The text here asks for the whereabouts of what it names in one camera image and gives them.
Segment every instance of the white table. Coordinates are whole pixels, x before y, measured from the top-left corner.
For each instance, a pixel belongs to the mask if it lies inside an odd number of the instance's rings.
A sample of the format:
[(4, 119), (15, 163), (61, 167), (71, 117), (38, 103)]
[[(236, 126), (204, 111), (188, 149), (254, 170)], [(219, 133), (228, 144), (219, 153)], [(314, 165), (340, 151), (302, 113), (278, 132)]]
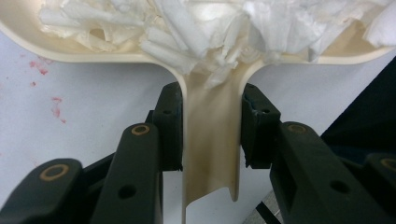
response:
[[(87, 166), (114, 152), (122, 131), (144, 121), (162, 87), (176, 81), (152, 64), (40, 59), (2, 33), (0, 55), (0, 205), (43, 162), (74, 158)], [(271, 65), (250, 83), (283, 121), (321, 134), (395, 55), (357, 65)], [(269, 172), (247, 169), (241, 158), (239, 201), (218, 190), (189, 206), (188, 223), (242, 223), (271, 190)], [(181, 172), (164, 174), (163, 192), (164, 223), (180, 223)]]

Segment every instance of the red stain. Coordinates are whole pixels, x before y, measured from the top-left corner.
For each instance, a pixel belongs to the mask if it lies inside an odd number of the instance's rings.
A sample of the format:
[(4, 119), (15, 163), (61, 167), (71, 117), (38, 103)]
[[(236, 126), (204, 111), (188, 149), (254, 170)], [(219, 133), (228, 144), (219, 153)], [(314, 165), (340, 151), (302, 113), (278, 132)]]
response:
[(46, 58), (39, 57), (39, 56), (37, 58), (38, 58), (38, 60), (30, 61), (29, 66), (31, 68), (36, 68), (38, 70), (38, 72), (40, 72), (41, 75), (44, 76), (49, 72), (49, 70), (47, 69), (47, 65), (52, 64), (53, 60), (46, 59)]
[(40, 68), (40, 69), (38, 69), (38, 71), (41, 73), (41, 75), (46, 75), (48, 72), (49, 72), (49, 70), (47, 70), (47, 69), (45, 69), (45, 68)]
[(62, 98), (52, 97), (51, 100), (54, 103), (51, 109), (53, 116), (59, 119), (62, 123), (66, 123), (65, 119), (61, 119), (61, 108), (59, 107), (59, 104), (62, 102)]
[(62, 98), (60, 98), (60, 97), (52, 97), (51, 100), (55, 104), (59, 104), (62, 102)]

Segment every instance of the cream plastic part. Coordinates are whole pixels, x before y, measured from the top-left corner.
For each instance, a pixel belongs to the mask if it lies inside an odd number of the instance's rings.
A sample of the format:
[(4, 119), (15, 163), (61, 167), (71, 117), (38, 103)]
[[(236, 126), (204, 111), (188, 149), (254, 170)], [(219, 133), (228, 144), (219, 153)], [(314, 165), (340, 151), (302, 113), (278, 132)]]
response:
[[(217, 189), (228, 188), (237, 200), (239, 186), (239, 130), (241, 95), (248, 79), (265, 66), (263, 59), (240, 63), (225, 83), (204, 88), (206, 76), (182, 76), (127, 42), (112, 52), (92, 52), (67, 39), (49, 37), (39, 29), (42, 0), (0, 1), (0, 29), (22, 47), (49, 59), (70, 63), (156, 63), (175, 75), (183, 92), (183, 215), (193, 201)], [(375, 49), (361, 39), (364, 27), (355, 22), (319, 57), (317, 63), (364, 63), (392, 48)], [(282, 63), (307, 63), (283, 55)]]

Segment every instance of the screw hole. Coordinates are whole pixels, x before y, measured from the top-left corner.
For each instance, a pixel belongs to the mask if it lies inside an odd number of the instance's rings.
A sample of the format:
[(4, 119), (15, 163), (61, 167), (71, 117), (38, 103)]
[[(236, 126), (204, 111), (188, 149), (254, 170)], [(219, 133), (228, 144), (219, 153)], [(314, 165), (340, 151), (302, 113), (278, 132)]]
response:
[(143, 132), (145, 132), (146, 131), (146, 127), (144, 127), (144, 126), (139, 126), (139, 127), (136, 127), (136, 129), (135, 129), (135, 131), (137, 132), (137, 133), (143, 133)]
[(129, 199), (136, 194), (136, 188), (133, 185), (125, 185), (119, 190), (120, 199)]
[(330, 183), (330, 187), (332, 187), (332, 189), (340, 193), (344, 193), (344, 194), (349, 193), (349, 187), (347, 186), (347, 184), (339, 180), (332, 181)]

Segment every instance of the white plastic scrap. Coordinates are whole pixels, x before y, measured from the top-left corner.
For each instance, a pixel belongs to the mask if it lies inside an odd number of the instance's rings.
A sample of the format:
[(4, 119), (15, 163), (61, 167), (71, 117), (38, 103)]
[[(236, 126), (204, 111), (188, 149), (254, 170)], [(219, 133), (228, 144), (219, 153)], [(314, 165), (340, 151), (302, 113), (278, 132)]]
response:
[(43, 0), (42, 31), (94, 51), (127, 41), (180, 74), (227, 80), (240, 63), (314, 62), (353, 22), (375, 47), (396, 45), (392, 0)]

